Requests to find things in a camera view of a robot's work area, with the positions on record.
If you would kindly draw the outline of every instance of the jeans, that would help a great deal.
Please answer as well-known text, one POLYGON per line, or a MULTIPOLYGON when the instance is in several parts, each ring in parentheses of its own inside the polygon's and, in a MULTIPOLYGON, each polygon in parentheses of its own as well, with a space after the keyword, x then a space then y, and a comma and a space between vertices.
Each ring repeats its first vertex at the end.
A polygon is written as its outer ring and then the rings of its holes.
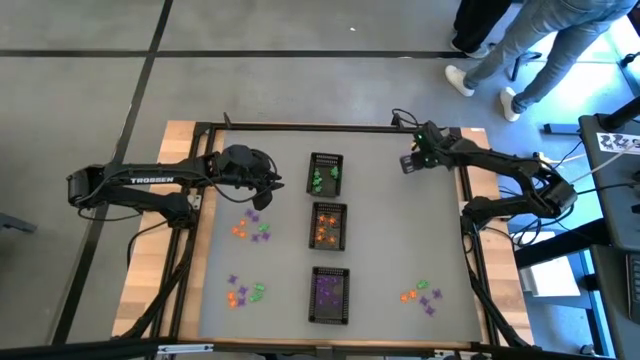
POLYGON ((466 53, 478 50, 510 5, 511 0, 462 0, 453 23, 458 33, 451 42, 466 53))
POLYGON ((533 44, 558 31, 547 64, 511 103, 516 113, 544 98, 569 72, 578 57, 614 20, 627 14, 637 0, 528 0, 513 20, 502 41, 464 78, 464 86, 504 69, 533 44))

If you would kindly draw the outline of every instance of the concrete floor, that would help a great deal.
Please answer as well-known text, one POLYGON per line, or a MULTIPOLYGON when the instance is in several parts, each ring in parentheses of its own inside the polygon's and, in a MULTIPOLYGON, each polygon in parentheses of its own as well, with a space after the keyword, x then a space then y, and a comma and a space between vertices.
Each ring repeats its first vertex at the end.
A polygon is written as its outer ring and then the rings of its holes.
MULTIPOLYGON (((0 49, 146 50, 162 4, 6 0, 0 49)), ((457 1, 441 0, 181 0, 160 48, 450 51, 456 8, 457 1)), ((510 10, 491 40, 500 39, 515 13, 510 10)), ((548 51, 550 39, 535 49, 548 51)), ((544 151, 560 159, 577 139, 541 135, 541 124, 576 123, 580 115, 611 111, 632 98, 612 49, 601 37, 560 86, 514 124, 501 118, 496 97, 509 84, 505 76, 470 99, 447 85, 444 66, 470 68, 471 60, 157 59, 125 160, 155 161, 167 120, 219 121, 226 111, 234 121, 387 124, 393 107, 442 126, 484 127, 499 151, 544 151)), ((1 348, 47 341, 86 228, 66 202, 64 178, 109 161, 142 62, 0 57, 0 211, 39 225, 33 235, 0 232, 1 348)), ((541 66, 524 66, 514 89, 523 89, 541 66)), ((570 176, 587 168, 582 159, 561 171, 570 176)), ((591 186, 585 181, 578 188, 591 186)), ((580 204, 565 225, 599 216, 587 211, 597 204, 595 195, 580 204)), ((125 213, 112 209, 109 216, 125 213)), ((70 341, 109 337, 126 242, 137 227, 137 220, 105 225, 70 341)), ((534 329, 534 336, 543 342, 548 333, 534 329)))

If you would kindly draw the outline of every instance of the person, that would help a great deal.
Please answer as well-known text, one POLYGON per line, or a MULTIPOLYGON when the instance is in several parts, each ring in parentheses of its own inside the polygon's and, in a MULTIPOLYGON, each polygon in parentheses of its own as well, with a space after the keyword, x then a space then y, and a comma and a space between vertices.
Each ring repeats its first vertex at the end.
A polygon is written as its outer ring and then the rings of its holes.
POLYGON ((489 55, 483 42, 511 6, 512 0, 461 0, 453 22, 451 48, 474 59, 489 55))
POLYGON ((504 117, 516 121, 529 106, 542 100, 569 72, 584 50, 614 20, 627 14, 637 0, 528 0, 504 38, 475 68, 464 72, 453 65, 445 69, 447 80, 463 96, 470 97, 480 83, 527 51, 548 34, 558 35, 546 65, 519 94, 507 87, 500 92, 504 117))

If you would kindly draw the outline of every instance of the white sneaker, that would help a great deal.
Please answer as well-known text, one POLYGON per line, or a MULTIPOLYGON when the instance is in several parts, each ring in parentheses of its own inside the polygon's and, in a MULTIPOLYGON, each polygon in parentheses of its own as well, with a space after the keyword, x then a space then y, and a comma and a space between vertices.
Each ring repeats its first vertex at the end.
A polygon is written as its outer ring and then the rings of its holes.
POLYGON ((514 112, 511 107, 514 96, 516 96, 516 92, 510 87, 506 87, 500 91, 500 102, 504 108, 504 118, 510 122, 514 122, 520 118, 520 114, 514 112))
POLYGON ((489 53, 491 52, 489 50, 489 47, 482 44, 480 45, 480 48, 472 53, 468 53, 468 52, 464 52, 460 49, 458 49, 455 45, 453 45, 453 41, 449 43, 449 46, 451 46, 451 48, 455 51, 459 51, 464 53, 465 55, 467 55, 470 58, 474 58, 474 59, 484 59, 487 57, 487 55, 489 55, 489 53))
POLYGON ((456 90, 458 90, 460 94, 462 94, 462 96, 470 97, 476 91, 464 86, 463 80, 466 74, 466 72, 458 69, 453 65, 447 65, 447 67, 444 69, 444 75, 447 77, 449 84, 453 85, 453 87, 456 88, 456 90))

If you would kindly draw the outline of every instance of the wooden plank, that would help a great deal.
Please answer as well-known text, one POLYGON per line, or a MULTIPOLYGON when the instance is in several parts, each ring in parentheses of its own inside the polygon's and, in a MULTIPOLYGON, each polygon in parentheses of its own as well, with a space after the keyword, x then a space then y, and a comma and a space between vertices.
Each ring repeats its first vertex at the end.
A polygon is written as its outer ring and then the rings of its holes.
MULTIPOLYGON (((158 156, 159 162, 172 163, 180 161, 188 156, 189 147, 191 145, 191 137, 195 122, 192 121, 169 121, 165 136, 160 147, 158 156)), ((475 141, 479 146, 487 147, 488 141, 486 133, 482 129, 463 129, 463 136, 475 141)), ((224 146, 224 132, 216 133, 216 142, 214 149, 222 150, 224 146)), ((500 193, 497 187, 497 178, 495 174, 488 171, 469 168, 469 176, 471 178, 471 187, 474 195, 483 195, 490 198, 498 198, 500 193)), ((179 191, 176 185, 154 185, 152 191, 166 194, 172 191, 179 191)), ((460 199, 461 188, 458 186, 460 199)), ((196 237, 196 248, 194 251, 194 259, 192 270, 189 277, 187 293, 185 297, 185 306, 182 314, 180 325, 180 338, 183 340, 198 339, 200 308, 202 304, 202 292, 204 288, 204 275, 206 262, 208 259, 211 233, 213 231, 215 216, 215 190, 208 188, 205 199, 202 204, 200 229, 196 237)), ((145 228, 156 222, 160 218, 157 214, 145 214, 142 219, 140 228, 145 228)), ((504 223, 494 221, 493 227, 506 231, 504 223)), ((135 319, 149 305, 157 293, 159 287, 159 279, 162 274, 164 260, 167 253, 168 239, 170 230, 166 227, 159 228, 150 234, 141 236, 138 239, 131 267, 127 274, 125 287, 123 289, 118 314, 114 323, 113 334, 121 334, 129 329, 135 319)), ((489 284, 491 287, 494 301, 503 311, 503 315, 510 321, 512 326, 518 333, 530 343, 532 342, 529 321, 524 307, 524 300, 520 290, 517 269, 511 245, 507 239, 501 237, 500 234, 483 231, 481 234, 483 250, 485 254, 485 262, 487 264, 487 273, 489 284)), ((478 316, 481 324, 484 325, 483 313, 478 302, 478 316)), ((165 310, 165 321, 161 328, 161 334, 168 333, 169 321, 171 319, 170 309, 172 309, 173 297, 167 303, 165 310)), ((483 339, 487 339, 487 332, 484 326, 481 326, 483 339)), ((275 340, 265 339, 199 339, 198 341, 220 341, 225 343, 275 343, 275 340)), ((317 345, 328 344, 327 341, 292 341, 278 339, 280 343, 286 344, 302 344, 317 345)), ((438 348, 456 348, 464 349, 468 343, 433 343, 428 341, 418 342, 371 342, 371 341, 332 341, 334 345, 350 344, 354 346, 417 346, 417 347, 433 347, 438 348)))

